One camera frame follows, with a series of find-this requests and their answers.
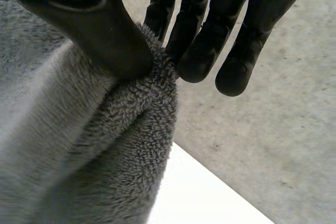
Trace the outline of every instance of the concrete floor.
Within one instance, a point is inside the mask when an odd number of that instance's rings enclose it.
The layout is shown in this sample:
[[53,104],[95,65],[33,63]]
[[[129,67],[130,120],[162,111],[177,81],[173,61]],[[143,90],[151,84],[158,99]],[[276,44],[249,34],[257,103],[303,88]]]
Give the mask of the concrete floor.
[[[123,1],[134,20],[144,20],[149,0]],[[214,79],[246,7],[208,78],[179,81],[175,142],[275,223],[336,221],[335,7],[335,0],[297,0],[239,97],[220,95]]]

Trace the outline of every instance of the hand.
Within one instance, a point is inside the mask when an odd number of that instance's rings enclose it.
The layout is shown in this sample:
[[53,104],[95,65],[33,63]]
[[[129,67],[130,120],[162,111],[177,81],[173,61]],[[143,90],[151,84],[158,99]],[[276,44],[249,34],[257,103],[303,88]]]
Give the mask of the hand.
[[[211,0],[206,22],[201,26],[208,0],[182,0],[167,52],[177,63],[181,78],[200,82],[209,74],[222,51],[246,0]],[[244,22],[234,46],[217,77],[217,89],[228,96],[241,94],[275,23],[296,0],[249,0]],[[164,40],[175,0],[151,0],[145,24]]]

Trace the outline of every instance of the white board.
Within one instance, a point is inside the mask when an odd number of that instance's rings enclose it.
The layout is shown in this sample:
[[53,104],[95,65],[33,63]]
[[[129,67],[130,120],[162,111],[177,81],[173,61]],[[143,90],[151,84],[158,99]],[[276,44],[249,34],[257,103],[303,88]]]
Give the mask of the white board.
[[176,144],[148,224],[273,223]]

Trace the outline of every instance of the black glove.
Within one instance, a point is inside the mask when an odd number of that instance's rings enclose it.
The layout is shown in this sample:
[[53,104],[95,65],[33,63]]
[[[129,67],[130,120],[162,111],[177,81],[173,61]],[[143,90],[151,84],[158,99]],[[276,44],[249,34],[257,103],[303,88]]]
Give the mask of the black glove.
[[[211,0],[206,22],[201,24],[208,0],[182,0],[167,51],[177,63],[181,78],[200,82],[209,74],[227,41],[246,0]],[[238,37],[217,77],[218,90],[228,96],[241,94],[275,23],[295,0],[249,0]],[[151,0],[145,24],[163,40],[175,0]]]
[[55,25],[114,76],[134,79],[151,69],[151,51],[121,0],[18,1]]

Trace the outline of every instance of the gray fleece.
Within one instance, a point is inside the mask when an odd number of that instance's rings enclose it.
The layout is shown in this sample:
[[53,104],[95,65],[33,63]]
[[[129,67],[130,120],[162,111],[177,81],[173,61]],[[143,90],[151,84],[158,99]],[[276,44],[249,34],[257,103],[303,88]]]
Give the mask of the gray fleece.
[[121,82],[0,0],[0,224],[145,223],[172,145],[177,75]]

